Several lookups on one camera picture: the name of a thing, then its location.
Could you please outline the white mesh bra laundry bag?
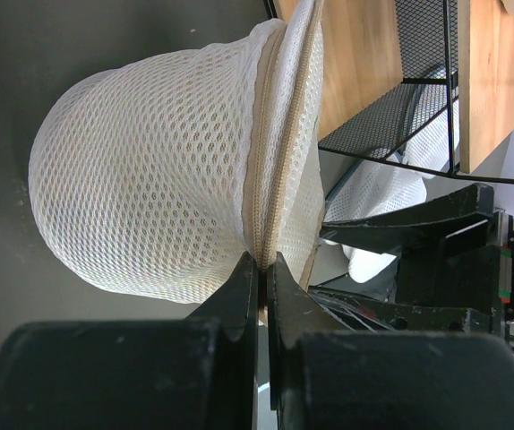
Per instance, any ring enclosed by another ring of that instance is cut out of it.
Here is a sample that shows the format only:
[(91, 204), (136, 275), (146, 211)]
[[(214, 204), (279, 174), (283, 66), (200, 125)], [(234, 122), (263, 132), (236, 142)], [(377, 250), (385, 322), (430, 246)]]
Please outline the white mesh bra laundry bag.
[(324, 212), (323, 4), (226, 44), (95, 73), (50, 109), (31, 210), (68, 269), (106, 291), (200, 304), (250, 254), (306, 287)]

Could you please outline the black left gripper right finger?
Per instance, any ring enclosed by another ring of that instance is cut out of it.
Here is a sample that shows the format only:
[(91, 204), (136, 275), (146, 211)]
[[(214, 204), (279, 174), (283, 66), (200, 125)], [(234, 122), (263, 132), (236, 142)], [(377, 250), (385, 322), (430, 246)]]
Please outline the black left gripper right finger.
[(514, 354), (490, 335), (353, 331), (278, 256), (267, 269), (281, 429), (514, 429)]

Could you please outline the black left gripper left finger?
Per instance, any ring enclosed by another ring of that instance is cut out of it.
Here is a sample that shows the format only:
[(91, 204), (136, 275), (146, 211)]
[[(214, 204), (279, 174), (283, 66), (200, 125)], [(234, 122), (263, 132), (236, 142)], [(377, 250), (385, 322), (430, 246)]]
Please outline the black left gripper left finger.
[(0, 348), (0, 429), (253, 429), (260, 273), (181, 320), (33, 322)]

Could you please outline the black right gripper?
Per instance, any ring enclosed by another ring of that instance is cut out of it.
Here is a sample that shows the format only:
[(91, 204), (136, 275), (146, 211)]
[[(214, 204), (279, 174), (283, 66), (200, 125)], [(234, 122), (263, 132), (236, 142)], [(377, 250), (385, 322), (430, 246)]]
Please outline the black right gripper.
[(514, 321), (514, 219), (493, 209), (493, 188), (474, 183), (403, 210), (324, 223), (330, 242), (377, 254), (415, 249), (399, 260), (399, 304), (317, 286), (308, 293), (355, 330), (502, 336)]

